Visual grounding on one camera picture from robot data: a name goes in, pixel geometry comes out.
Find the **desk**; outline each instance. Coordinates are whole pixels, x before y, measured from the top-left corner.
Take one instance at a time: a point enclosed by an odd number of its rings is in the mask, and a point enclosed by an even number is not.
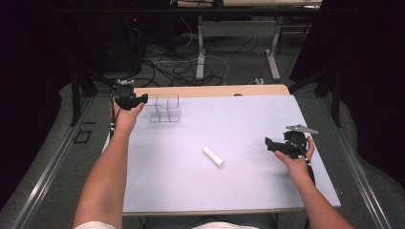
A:
[[[282,142],[287,125],[306,124],[285,86],[145,88],[136,93],[179,94],[181,122],[151,123],[148,114],[139,115],[129,144],[124,215],[304,209],[286,166],[265,145],[266,136]],[[203,154],[204,146],[224,159],[221,168]],[[312,165],[318,189],[340,206],[317,151]]]
[[[285,7],[285,6],[313,6],[320,5],[322,0],[224,0],[224,7]],[[184,8],[207,8],[211,3],[178,1],[179,7]],[[277,17],[276,21],[203,21],[199,16],[199,60],[197,66],[197,78],[203,78],[205,49],[203,48],[204,36],[263,36],[271,37],[270,49],[266,50],[267,62],[270,67],[273,80],[281,80],[274,59],[274,53],[280,36],[283,17]]]

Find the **white table leg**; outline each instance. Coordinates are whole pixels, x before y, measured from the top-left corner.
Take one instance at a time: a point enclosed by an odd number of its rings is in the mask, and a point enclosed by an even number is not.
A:
[[[278,42],[278,39],[279,39],[279,36],[280,36],[280,30],[281,30],[282,25],[283,25],[283,18],[278,17],[276,26],[274,27],[274,33],[273,33],[273,36],[272,36],[272,39],[271,39],[270,50],[266,50],[266,56],[267,56],[268,65],[270,67],[271,76],[272,76],[274,81],[280,81],[281,80],[280,74],[279,74],[278,69],[277,69],[276,60],[274,59],[274,54],[275,54],[276,49],[277,49],[277,42]]]
[[[205,49],[203,48],[203,19],[199,16],[199,61],[197,65],[198,79],[203,78],[203,68],[205,62]]]

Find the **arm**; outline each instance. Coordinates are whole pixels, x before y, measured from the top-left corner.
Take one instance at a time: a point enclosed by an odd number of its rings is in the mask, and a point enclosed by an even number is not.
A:
[[[132,111],[120,110],[116,131],[86,179],[75,213],[74,227],[88,221],[102,221],[122,227],[122,208],[127,178],[129,136],[135,127],[140,103]]]
[[[307,157],[311,159],[315,148],[310,137],[307,137],[307,141]],[[311,228],[353,228],[315,187],[303,157],[291,159],[281,152],[275,152],[275,155],[288,167],[288,172],[304,202]]]

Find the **white object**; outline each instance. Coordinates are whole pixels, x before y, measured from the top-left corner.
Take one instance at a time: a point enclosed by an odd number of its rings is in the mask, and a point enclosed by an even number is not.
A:
[[[217,156],[217,154],[215,154],[211,149],[209,149],[208,147],[204,147],[202,148],[202,151],[212,160],[214,161],[218,167],[221,167],[224,164],[224,161]]]

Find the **black backdrop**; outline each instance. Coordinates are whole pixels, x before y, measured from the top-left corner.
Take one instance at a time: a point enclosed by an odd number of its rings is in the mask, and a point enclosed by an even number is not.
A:
[[[405,5],[324,0],[322,8],[356,4],[355,15],[314,21],[291,79],[299,83],[335,61],[343,64],[341,97],[357,128],[357,152],[405,187]]]
[[[70,82],[43,11],[34,1],[0,6],[1,159],[3,208],[32,161],[60,108],[58,91]]]

